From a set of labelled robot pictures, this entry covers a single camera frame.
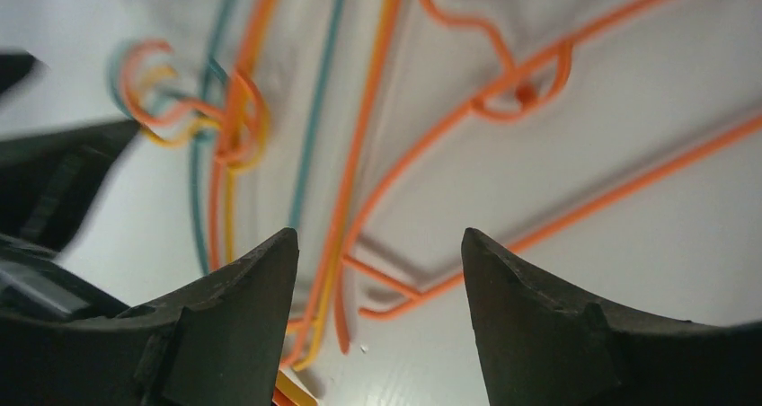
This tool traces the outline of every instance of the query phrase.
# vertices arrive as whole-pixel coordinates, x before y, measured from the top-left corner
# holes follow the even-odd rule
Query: teal wire
[[[307,119],[307,128],[305,131],[305,143],[302,147],[302,155],[297,176],[297,185],[294,189],[294,198],[291,203],[291,211],[288,216],[288,226],[299,229],[302,223],[302,213],[305,205],[306,185],[309,181],[310,166],[315,151],[315,140],[317,139],[317,129],[323,111],[323,101],[325,100],[325,90],[328,86],[328,79],[331,73],[333,62],[333,53],[336,47],[336,38],[339,32],[339,23],[344,11],[345,0],[333,0],[333,10],[331,21],[328,26],[325,45],[323,47],[323,57],[320,65],[320,71],[315,83],[315,94],[313,95],[312,106],[310,108],[309,118]]]
[[[217,62],[215,56],[217,55],[223,39],[223,34],[226,31],[228,22],[230,21],[230,14],[235,8],[235,2],[237,0],[222,0],[222,5],[217,14],[217,22],[215,23],[212,34],[209,38],[209,44],[207,48],[207,65],[204,68],[204,73],[201,77],[201,85],[199,90],[199,97],[204,102],[209,102],[211,98],[211,87],[216,80],[219,82],[223,90],[227,86],[227,73],[225,69]],[[121,99],[119,90],[119,71],[122,59],[127,51],[135,44],[134,41],[125,41],[121,43],[115,53],[112,55],[109,68],[108,68],[108,83],[111,92],[111,99],[117,108],[126,116],[132,117],[124,101]],[[172,98],[181,98],[182,96],[173,93],[170,96],[163,96],[159,98],[159,102],[151,110],[163,108],[164,104]],[[201,213],[201,185],[200,185],[200,170],[201,170],[201,152],[204,145],[209,144],[214,140],[215,133],[213,131],[201,131],[196,134],[190,143],[190,174],[189,174],[189,188],[190,188],[190,213],[191,222],[193,226],[193,241],[196,244],[196,254],[198,256],[199,267],[201,273],[206,276],[209,273],[208,263],[208,251],[206,239],[204,237],[203,227],[203,215]]]
[[[204,102],[209,102],[211,98],[211,86],[213,79],[225,88],[227,86],[227,74],[217,60],[220,46],[222,45],[223,34],[226,31],[227,24],[230,21],[230,14],[235,9],[237,0],[222,0],[222,5],[217,14],[217,23],[207,45],[207,65],[204,68],[204,74],[201,76],[201,87],[199,97]],[[201,151],[205,145],[213,140],[212,131],[201,131],[193,137],[190,142],[190,220],[193,223],[193,241],[196,243],[196,255],[199,257],[201,273],[204,276],[209,274],[209,260],[207,241],[204,236],[203,215],[201,213]]]

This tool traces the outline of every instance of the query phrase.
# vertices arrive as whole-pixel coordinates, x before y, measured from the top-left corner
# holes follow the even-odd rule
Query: orange wire
[[[434,128],[430,129],[427,134],[416,142],[415,145],[413,145],[413,147],[397,161],[384,178],[376,185],[360,211],[357,213],[354,221],[350,224],[349,231],[347,232],[342,245],[343,251],[341,255],[343,264],[359,270],[361,273],[391,287],[408,298],[404,303],[384,312],[377,312],[369,309],[359,310],[361,315],[378,320],[387,320],[399,316],[418,305],[422,305],[431,298],[447,292],[449,289],[459,285],[460,282],[463,281],[463,274],[461,272],[422,293],[417,291],[414,287],[410,287],[402,282],[392,279],[381,271],[368,266],[364,262],[350,257],[351,250],[357,244],[360,231],[365,226],[381,198],[387,191],[426,151],[428,151],[433,144],[438,142],[458,123],[468,117],[469,114],[477,113],[483,118],[491,121],[510,122],[522,119],[526,117],[528,113],[547,104],[563,90],[563,87],[568,81],[572,68],[572,49],[576,44],[591,40],[604,31],[621,25],[622,23],[633,19],[637,14],[648,11],[656,5],[662,4],[668,0],[635,0],[612,13],[598,18],[571,35],[563,37],[547,49],[544,49],[540,53],[531,57],[523,64],[514,67],[509,66],[509,49],[505,47],[499,33],[497,35],[495,34],[497,30],[494,29],[492,24],[480,18],[447,16],[442,13],[431,0],[420,1],[424,9],[430,14],[431,18],[438,22],[451,26],[471,26],[487,32],[498,58],[501,60],[504,67],[504,74],[492,82],[489,82],[475,95],[456,107],[435,125]],[[535,97],[531,93],[531,86],[527,86],[529,78],[533,73],[550,66],[554,61],[557,62],[557,65],[552,87],[545,95]],[[500,95],[512,87],[516,88],[517,98],[519,98],[520,106],[518,110],[494,111],[486,107],[486,101],[489,98]],[[678,159],[666,163],[661,167],[608,192],[603,197],[595,199],[589,204],[572,211],[569,215],[562,216],[545,228],[531,234],[524,240],[519,241],[518,243],[513,243],[510,247],[513,251],[520,252],[530,245],[538,244],[562,231],[566,227],[581,221],[581,219],[590,216],[604,207],[610,206],[619,199],[622,199],[637,190],[641,190],[644,187],[653,184],[655,181],[661,180],[723,147],[740,141],[742,138],[758,131],[760,128],[762,128],[762,117],[753,119],[752,121],[741,125],[741,127],[735,128],[709,143],[680,156]],[[358,152],[351,152],[351,154],[359,157]],[[349,331],[345,319],[344,303],[341,297],[341,284],[339,284],[337,288],[335,301],[336,330],[341,350],[346,351],[349,349]]]
[[[278,388],[276,388],[272,392],[272,402],[275,403],[277,406],[296,406],[296,404],[292,402],[286,396],[286,394],[282,393]]]
[[[306,341],[306,334],[310,327],[310,324],[305,323],[305,321],[313,320],[320,292],[323,288],[323,283],[326,280],[328,266],[331,263],[332,253],[335,252],[336,245],[339,243],[341,234],[343,233],[344,228],[342,227],[342,224],[349,213],[350,196],[352,185],[354,183],[355,171],[357,170],[359,163],[359,153],[362,150],[363,141],[368,132],[370,116],[373,112],[378,87],[381,84],[384,63],[388,55],[389,46],[392,42],[396,17],[400,11],[401,4],[402,0],[388,0],[384,11],[382,12],[381,23],[378,25],[376,42],[368,70],[368,78],[366,79],[363,100],[360,104],[357,117],[357,125],[350,144],[350,154],[347,157],[344,173],[341,177],[339,196],[337,197],[336,206],[333,209],[331,224],[328,228],[328,234],[326,235],[323,245],[323,255],[318,264],[315,281],[310,290],[310,296],[307,300],[304,316],[301,318],[301,321],[292,322],[291,324],[291,326],[297,327],[297,338],[295,339],[294,348],[291,353],[281,361],[281,365],[283,366],[290,366],[293,364],[301,353]],[[341,270],[338,269],[336,271],[336,280],[340,281],[341,277],[338,276],[338,273]],[[341,299],[341,288],[337,289],[336,295],[339,297],[337,299]]]
[[[238,49],[238,55],[235,60],[235,70],[244,78],[244,80],[248,79],[244,75],[249,75],[256,65],[256,58],[259,56],[264,43],[265,28],[275,11],[278,1],[279,0],[257,0],[256,5],[252,7],[249,23],[246,26],[244,38],[241,41],[241,47]],[[241,123],[244,120],[244,106],[246,105],[247,97],[250,100],[256,99],[249,93],[245,84],[231,84],[226,97],[227,119],[223,122],[220,136],[217,139],[217,151],[219,154],[229,152],[238,145],[236,124]],[[219,191],[222,179],[222,169],[223,165],[215,162],[212,165],[212,171],[209,178],[209,267],[212,270],[220,267],[219,230],[217,222],[219,219]],[[233,185],[232,173],[228,172],[226,174],[226,188],[228,189],[228,194],[232,190]],[[232,222],[226,222],[226,229],[228,229],[226,234],[232,238],[232,231],[229,230],[231,224]]]
[[[140,100],[137,98],[138,91],[132,90],[130,88],[130,83],[135,79],[134,76],[137,73],[137,69],[139,68],[140,60],[146,55],[156,51],[171,52],[172,49],[166,41],[146,40],[128,51],[125,65],[120,74],[120,92],[124,99],[125,106],[127,107],[129,113],[135,118],[135,120],[144,127],[165,127],[177,123],[183,117],[189,116],[192,112],[195,111],[206,117],[196,118],[195,121],[191,122],[191,127],[216,127],[217,125],[213,123],[219,123],[220,127],[223,127],[226,123],[226,114],[221,109],[195,98],[189,97],[177,101],[159,118],[151,116],[147,111],[143,109],[142,105],[140,104]],[[241,84],[241,78],[236,78],[235,80],[243,87],[247,97],[254,100],[261,98],[259,92],[256,91],[256,87],[253,84]],[[257,116],[257,114],[254,114],[250,120],[245,123],[245,126],[249,129],[249,132],[252,135],[257,128]],[[252,149],[253,144],[254,139],[252,136],[250,136],[245,141],[245,144],[236,148],[235,150],[228,152],[217,150],[215,158],[219,162],[241,162],[241,159],[244,157],[244,155]]]

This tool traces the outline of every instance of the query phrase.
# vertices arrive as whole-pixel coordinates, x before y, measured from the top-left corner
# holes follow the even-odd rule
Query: wire
[[[317,401],[315,399],[302,391],[297,384],[294,384],[291,379],[288,379],[288,377],[281,372],[278,372],[278,376],[275,379],[275,386],[277,386],[296,406],[317,406]]]
[[[312,106],[310,107],[309,116],[307,118],[307,128],[304,138],[305,143],[302,147],[302,155],[299,161],[297,185],[294,189],[294,198],[292,199],[291,211],[288,215],[288,225],[296,230],[298,230],[302,224],[302,210],[305,204],[306,184],[309,180],[312,156],[315,151],[318,124],[323,112],[325,91],[328,87],[328,80],[331,75],[333,52],[336,48],[336,39],[339,32],[341,15],[344,10],[344,2],[345,0],[333,0],[331,20],[328,24],[328,34],[326,35],[325,45],[323,46],[320,70],[318,71],[317,82],[315,83],[315,94],[313,95]]]
[[[310,161],[315,149],[318,121],[323,111],[323,100],[325,98],[325,90],[328,86],[328,79],[331,73],[333,52],[335,50],[336,39],[338,37],[337,35],[339,32],[339,23],[341,22],[344,2],[345,0],[333,0],[331,19],[328,25],[328,33],[326,35],[325,44],[323,46],[323,57],[321,59],[317,82],[315,83],[315,94],[307,119],[305,143],[302,148],[302,157],[297,176],[297,185],[294,191],[294,199],[291,204],[291,212],[288,218],[289,226],[297,230],[301,225],[302,208],[305,202],[306,184],[310,171]],[[338,260],[338,249],[336,249],[336,251],[337,253],[334,255],[334,259]],[[325,332],[325,321],[328,318],[328,304],[331,299],[331,292],[333,291],[332,279],[334,278],[335,272],[338,269],[337,265],[338,264],[333,264],[328,269],[327,278],[329,280],[322,287],[320,302],[317,308],[317,316],[312,323],[314,329],[313,338],[305,357],[301,361],[294,363],[293,368],[295,371],[299,372],[310,366],[315,361],[317,354],[320,351],[320,346],[323,343],[323,334]]]
[[[400,314],[410,311],[418,305],[422,305],[431,298],[441,295],[452,287],[459,285],[460,282],[463,281],[463,274],[461,272],[426,292],[419,292],[414,287],[405,285],[398,280],[392,279],[379,270],[374,269],[364,262],[350,256],[351,249],[353,249],[353,247],[356,245],[360,231],[377,207],[381,198],[392,187],[392,185],[395,184],[401,178],[401,176],[414,163],[416,163],[424,153],[428,151],[429,148],[431,148],[436,142],[438,142],[443,136],[445,136],[458,123],[462,122],[471,113],[476,113],[484,119],[490,121],[505,123],[523,119],[530,112],[547,104],[563,90],[563,87],[568,81],[572,66],[572,49],[576,44],[591,40],[599,34],[602,34],[605,31],[608,31],[626,21],[629,21],[636,15],[649,11],[653,7],[659,4],[663,4],[668,0],[635,0],[634,2],[617,9],[612,13],[609,13],[595,20],[593,23],[588,24],[578,31],[575,31],[571,35],[561,38],[549,48],[542,50],[540,53],[534,55],[529,60],[518,66],[512,66],[509,62],[509,50],[504,48],[504,43],[500,39],[499,34],[494,34],[497,33],[497,30],[494,29],[494,26],[489,22],[483,19],[453,17],[442,13],[437,8],[437,6],[431,2],[431,0],[420,1],[424,9],[434,20],[438,22],[452,26],[468,25],[486,31],[488,37],[491,39],[494,49],[497,51],[498,57],[501,58],[501,62],[504,67],[504,73],[494,81],[489,82],[487,85],[485,85],[480,91],[471,96],[463,104],[452,110],[434,128],[430,129],[427,134],[425,134],[418,142],[416,142],[415,145],[413,145],[413,147],[397,161],[397,163],[387,172],[385,177],[376,185],[376,188],[373,189],[370,196],[355,216],[353,222],[350,224],[349,230],[342,245],[341,258],[343,264],[359,270],[363,274],[373,278],[379,283],[391,287],[392,289],[400,292],[407,297],[407,300],[402,304],[399,304],[398,306],[384,312],[373,311],[366,308],[361,308],[359,310],[360,315],[377,320],[388,320],[399,316]],[[536,96],[536,93],[532,93],[533,88],[528,86],[527,82],[533,73],[550,66],[553,62],[556,62],[556,72],[552,87],[546,94],[542,96]],[[513,87],[517,88],[517,97],[521,98],[519,99],[520,106],[518,110],[495,111],[489,109],[486,106],[487,100],[489,100],[491,97],[504,93]],[[746,125],[746,127],[743,129],[745,129],[743,132],[747,132],[746,134],[743,134],[743,136],[748,135],[749,132],[757,131],[757,120],[753,120],[751,124]],[[635,181],[625,185],[624,190],[617,190],[613,194],[608,194],[608,196],[602,197],[602,199],[599,199],[595,204],[590,203],[592,204],[591,206],[584,206],[580,209],[582,211],[575,211],[572,212],[572,215],[562,217],[555,223],[551,223],[547,228],[541,230],[544,231],[542,234],[536,233],[530,235],[535,237],[531,243],[537,244],[542,240],[546,240],[551,235],[557,234],[563,230],[565,227],[579,222],[582,218],[589,216],[596,211],[599,211],[607,205],[613,204],[624,196],[629,195],[632,192],[641,189],[656,180],[660,180],[667,174],[674,173],[678,169],[684,168],[692,162],[696,162],[697,160],[702,159],[708,155],[708,153],[719,150],[719,148],[724,146],[734,144],[740,141],[743,137],[739,137],[737,133],[732,135],[735,137],[722,136],[719,139],[721,143],[712,142],[709,145],[711,149],[704,148],[703,151],[698,152],[700,155],[693,154],[685,159],[680,158],[682,160],[677,163],[678,167],[672,166],[669,168],[665,167],[666,169],[664,170],[658,169],[656,171],[659,173],[653,172],[652,174],[655,175],[646,175],[644,176],[645,179],[643,177],[636,179]],[[352,155],[359,157],[359,152],[353,151]],[[511,246],[511,249],[515,252],[518,252],[516,250],[515,243],[514,246]],[[336,330],[340,342],[340,347],[342,351],[346,352],[349,350],[350,340],[341,291],[342,287],[340,283],[337,286],[334,312],[336,314]]]
[[[227,73],[225,69],[217,62],[217,54],[222,46],[222,39],[230,22],[230,15],[235,9],[237,0],[222,0],[217,20],[212,29],[207,46],[207,65],[204,67],[204,73],[201,76],[201,85],[199,97],[204,102],[211,101],[210,89],[213,79],[216,79],[223,89],[227,86]],[[203,132],[196,132],[193,141],[190,144],[190,176],[189,176],[189,195],[190,195],[190,218],[193,223],[193,241],[196,244],[196,255],[199,258],[199,265],[204,276],[209,273],[209,260],[206,239],[204,238],[203,215],[201,214],[201,150],[204,145],[209,144],[211,135]]]
[[[357,170],[359,157],[354,155],[362,147],[363,139],[368,130],[368,123],[370,114],[373,110],[373,104],[380,85],[382,70],[384,62],[386,60],[387,52],[389,50],[389,44],[391,43],[392,34],[394,33],[394,25],[396,16],[399,13],[400,3],[402,0],[384,0],[384,9],[381,13],[380,23],[378,25],[376,41],[374,45],[373,55],[370,61],[368,70],[368,78],[366,80],[366,87],[363,96],[363,101],[360,106],[360,112],[357,119],[357,126],[355,127],[354,136],[352,137],[350,155],[347,158],[347,164],[344,168],[344,174],[341,178],[341,185],[339,187],[339,197],[337,198],[336,206],[333,210],[333,216],[331,224],[328,229],[328,234],[325,238],[325,245],[323,246],[323,256],[318,264],[317,272],[315,273],[315,281],[310,289],[310,296],[307,300],[305,313],[302,317],[301,323],[295,323],[292,326],[297,326],[297,338],[294,341],[294,347],[291,353],[286,356],[282,361],[282,365],[291,365],[299,357],[306,341],[306,334],[309,331],[310,324],[306,321],[312,321],[315,314],[316,307],[318,306],[319,295],[327,296],[326,300],[330,299],[330,293],[332,292],[332,285],[338,280],[338,270],[335,270],[336,274],[331,273],[331,266],[335,266],[340,263],[338,258],[337,249],[338,244],[341,242],[343,235],[343,225],[346,222],[349,211],[349,199],[351,198],[352,184],[354,181],[355,171]],[[323,328],[325,316],[319,319],[320,325],[316,332],[320,332]]]
[[[296,406],[295,403],[291,401],[287,397],[286,394],[284,394],[280,389],[276,388],[272,392],[272,402],[276,404],[276,406]]]
[[[146,117],[146,112],[141,109],[137,100],[141,99],[141,95],[145,94],[144,91],[146,88],[151,88],[151,83],[161,81],[161,79],[164,77],[163,73],[158,72],[156,69],[163,69],[151,69],[148,73],[146,73],[146,75],[141,79],[141,82],[138,84],[137,93],[129,88],[127,82],[132,79],[131,76],[135,73],[137,68],[137,61],[142,58],[143,55],[145,55],[147,52],[151,52],[152,50],[167,50],[168,48],[169,47],[165,42],[147,41],[141,45],[134,47],[133,50],[130,51],[130,54],[128,54],[128,60],[121,75],[120,86],[124,92],[126,107],[130,111],[131,115],[135,117],[136,120],[140,121],[144,126],[168,126],[175,123],[178,119],[181,119],[182,114],[188,114],[191,112],[191,109],[195,109],[199,110],[203,114],[211,116],[213,119],[208,120],[211,120],[212,123],[215,123],[220,128],[223,128],[224,126],[220,125],[219,121],[228,119],[225,111],[217,110],[214,107],[204,105],[202,102],[198,102],[192,99],[182,99],[178,101],[177,104],[169,111],[165,112],[161,118],[156,119]],[[255,147],[252,149],[254,142],[248,142],[247,144],[241,147],[237,147],[236,149],[232,149],[229,152],[216,150],[217,154],[215,164],[224,163],[227,165],[227,170],[230,171],[234,176],[252,168],[261,160],[266,149],[267,135],[269,134],[268,127],[270,122],[270,110],[256,85],[243,73],[236,72],[234,74],[234,79],[231,87],[236,86],[241,86],[242,92],[254,103],[255,115],[253,118],[249,118],[245,126],[249,129],[250,134],[254,135],[253,139],[255,140]],[[196,118],[193,123],[196,124],[203,122],[203,118]],[[218,142],[223,137],[225,137],[225,135],[220,132],[220,138],[218,139]],[[246,161],[242,161],[244,156],[252,150],[253,154],[250,156],[250,158]],[[283,390],[293,393],[292,388],[294,387],[283,388]],[[296,389],[296,394],[302,397],[307,396],[307,394],[298,389],[298,387],[296,387]],[[290,401],[284,401],[284,398],[286,398],[286,401],[288,401],[288,397],[284,397],[284,393],[282,392],[281,387],[276,386],[273,399],[276,400],[278,404],[294,404]]]
[[[107,83],[109,86],[111,99],[116,107],[128,117],[130,117],[129,111],[127,110],[124,101],[119,95],[119,68],[122,65],[124,56],[127,51],[134,47],[136,44],[137,43],[135,41],[122,42],[111,55],[107,72]],[[140,83],[138,83],[138,90],[134,95],[139,99],[143,99],[147,89],[159,84],[164,80],[175,78],[176,76],[177,71],[175,71],[175,69],[169,65],[153,67],[149,69],[145,75],[142,76]],[[183,96],[179,93],[172,93],[169,90],[161,91],[157,94],[156,101],[150,110],[159,111],[167,104],[168,101],[172,99],[180,99],[181,97]],[[140,131],[148,138],[148,140],[154,144],[167,148],[182,146],[190,139],[190,136],[187,135],[187,133],[180,134],[172,139],[166,139],[159,137],[153,130],[151,130],[151,128],[141,127]]]
[[[256,59],[261,52],[264,42],[264,32],[270,23],[275,6],[279,0],[257,0],[252,8],[249,23],[244,33],[244,39],[238,50],[238,56],[235,61],[236,72],[246,75],[250,73],[255,65]],[[231,84],[227,91],[226,105],[227,115],[230,120],[223,123],[223,132],[229,137],[218,144],[219,150],[223,152],[235,150],[239,145],[239,135],[235,130],[240,127],[244,121],[244,105],[246,101],[246,90],[241,84]],[[212,269],[219,268],[219,250],[218,250],[218,230],[217,230],[217,202],[219,201],[219,185],[222,175],[221,165],[214,163],[212,165],[211,183],[209,190],[209,265]],[[226,226],[226,258],[233,258],[234,237],[233,237],[233,203],[235,200],[235,174],[227,170],[225,172],[225,185],[227,196],[225,204],[225,226]]]

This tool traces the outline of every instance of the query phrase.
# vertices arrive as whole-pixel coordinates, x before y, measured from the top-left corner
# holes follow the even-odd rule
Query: white surface
[[[497,19],[525,57],[626,0],[437,1]],[[192,2],[191,21],[199,24],[184,31],[182,9],[190,6],[182,0],[172,2],[176,20],[146,18],[155,0],[0,0],[19,11],[0,13],[0,40],[49,66],[35,89],[0,110],[2,132],[114,114],[103,71],[123,37],[162,34],[187,45],[181,59],[190,69],[200,66],[195,60],[207,30],[201,28],[216,4]],[[277,132],[261,170],[242,184],[240,252],[286,223],[330,8],[330,0],[289,3],[257,74],[272,99]],[[299,237],[295,303],[306,297],[322,250],[380,4],[347,3]],[[494,73],[494,55],[481,35],[441,28],[417,0],[407,4],[360,194]],[[750,117],[762,107],[760,14],[760,0],[679,0],[577,49],[571,80],[556,102],[517,125],[467,120],[394,187],[364,235],[409,260],[421,273],[408,279],[427,287],[457,269],[465,227],[508,239],[548,210],[567,208],[581,192],[607,189],[619,172],[652,154],[684,147],[697,131]],[[234,40],[231,35],[231,51]],[[752,137],[522,256],[645,311],[715,324],[758,319],[762,165],[753,161],[759,155],[762,136]],[[139,142],[112,174],[65,265],[132,304],[197,277],[186,174],[185,150]],[[348,294],[351,312],[357,303],[387,305],[365,298],[378,286],[363,277],[349,275],[347,285],[356,285]],[[486,404],[462,287],[393,322],[351,314],[350,324],[351,353],[341,356],[329,325],[319,361],[299,375],[325,404]]]

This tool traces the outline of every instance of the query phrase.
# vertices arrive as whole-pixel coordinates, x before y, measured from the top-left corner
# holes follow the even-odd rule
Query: black plastic object
[[[11,87],[28,79],[37,64],[37,59],[27,52],[0,53],[0,100]]]
[[[0,307],[2,404],[270,405],[297,258],[297,234],[285,229],[114,317],[51,322]],[[92,302],[80,282],[73,293]]]
[[[0,234],[60,252],[138,130],[135,120],[123,119],[0,141]]]
[[[116,317],[129,307],[60,268],[48,254],[0,249],[0,309],[41,321]]]
[[[474,229],[462,253],[491,405],[762,404],[762,323],[721,328],[640,312]]]

